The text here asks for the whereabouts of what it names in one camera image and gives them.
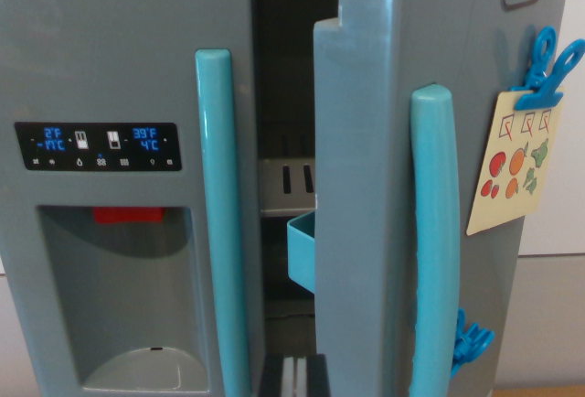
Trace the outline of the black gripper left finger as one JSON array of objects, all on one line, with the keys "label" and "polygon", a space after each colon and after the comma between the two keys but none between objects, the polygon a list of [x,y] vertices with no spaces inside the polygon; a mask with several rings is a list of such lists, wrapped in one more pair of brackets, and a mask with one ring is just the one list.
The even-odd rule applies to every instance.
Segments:
[{"label": "black gripper left finger", "polygon": [[282,396],[282,375],[285,357],[282,354],[268,354],[261,374],[261,397]]}]

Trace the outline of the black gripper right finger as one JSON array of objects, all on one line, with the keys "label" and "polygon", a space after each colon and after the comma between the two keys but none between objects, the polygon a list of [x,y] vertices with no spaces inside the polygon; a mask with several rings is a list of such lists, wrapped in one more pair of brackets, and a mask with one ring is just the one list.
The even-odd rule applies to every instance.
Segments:
[{"label": "black gripper right finger", "polygon": [[330,386],[324,354],[306,358],[306,396],[330,397]]}]

